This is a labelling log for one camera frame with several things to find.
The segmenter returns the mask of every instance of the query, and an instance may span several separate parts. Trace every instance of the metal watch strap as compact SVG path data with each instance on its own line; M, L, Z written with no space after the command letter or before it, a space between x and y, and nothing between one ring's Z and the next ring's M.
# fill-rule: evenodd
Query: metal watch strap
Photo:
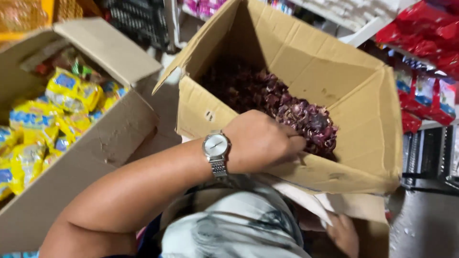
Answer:
M212 166L212 173L216 178L228 175L223 159L210 160L209 163Z

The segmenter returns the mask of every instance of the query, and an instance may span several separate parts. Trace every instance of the watch face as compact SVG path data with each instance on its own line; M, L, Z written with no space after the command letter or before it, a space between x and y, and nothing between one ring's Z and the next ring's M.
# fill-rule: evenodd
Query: watch face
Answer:
M204 142L204 152L210 156L221 156L228 148L228 141L222 135L211 135Z

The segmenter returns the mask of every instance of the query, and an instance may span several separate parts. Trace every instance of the dried hibiscus flower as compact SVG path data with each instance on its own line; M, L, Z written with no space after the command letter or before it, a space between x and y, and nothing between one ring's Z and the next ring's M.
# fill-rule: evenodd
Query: dried hibiscus flower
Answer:
M306 138L306 152L332 159L338 127L329 112L290 95L287 85L266 69L224 57L203 75L201 85L238 113L257 109L291 126Z

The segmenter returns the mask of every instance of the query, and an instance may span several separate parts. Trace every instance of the silver wristwatch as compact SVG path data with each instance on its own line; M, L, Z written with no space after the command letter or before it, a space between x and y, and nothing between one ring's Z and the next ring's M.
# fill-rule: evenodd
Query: silver wristwatch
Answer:
M202 143L202 151L212 166L212 173L216 178L227 175L226 153L230 145L230 141L221 130L211 131Z

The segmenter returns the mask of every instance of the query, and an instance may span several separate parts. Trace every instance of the orange basket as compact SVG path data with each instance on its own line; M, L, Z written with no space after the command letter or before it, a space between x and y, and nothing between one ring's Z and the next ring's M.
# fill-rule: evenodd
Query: orange basket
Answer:
M82 18L80 3L101 16L92 0L0 0L0 41L21 39L27 32L53 22Z

